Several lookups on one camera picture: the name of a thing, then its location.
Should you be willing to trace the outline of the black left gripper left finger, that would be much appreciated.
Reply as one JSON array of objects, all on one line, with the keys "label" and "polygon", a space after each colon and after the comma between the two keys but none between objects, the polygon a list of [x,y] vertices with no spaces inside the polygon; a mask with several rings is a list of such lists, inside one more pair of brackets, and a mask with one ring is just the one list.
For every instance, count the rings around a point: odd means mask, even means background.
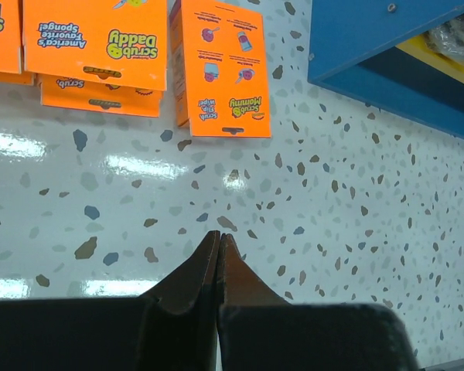
[{"label": "black left gripper left finger", "polygon": [[135,297],[0,301],[0,370],[212,370],[220,233]]}]

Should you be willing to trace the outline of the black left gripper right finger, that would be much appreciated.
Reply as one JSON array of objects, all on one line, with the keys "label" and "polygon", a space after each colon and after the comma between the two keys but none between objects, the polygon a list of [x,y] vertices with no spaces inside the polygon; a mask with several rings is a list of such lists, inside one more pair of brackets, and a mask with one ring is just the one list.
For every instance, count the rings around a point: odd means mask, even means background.
[{"label": "black left gripper right finger", "polygon": [[404,324],[376,304],[290,304],[220,241],[218,335],[225,370],[417,370]]}]

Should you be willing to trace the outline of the bagged silver sponges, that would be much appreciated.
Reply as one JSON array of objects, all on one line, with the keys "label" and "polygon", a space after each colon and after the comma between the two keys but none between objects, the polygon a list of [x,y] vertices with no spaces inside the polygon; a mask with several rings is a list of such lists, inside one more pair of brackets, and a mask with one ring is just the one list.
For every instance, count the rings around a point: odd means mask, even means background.
[{"label": "bagged silver sponges", "polygon": [[430,50],[464,64],[464,13],[428,30],[424,36]]}]

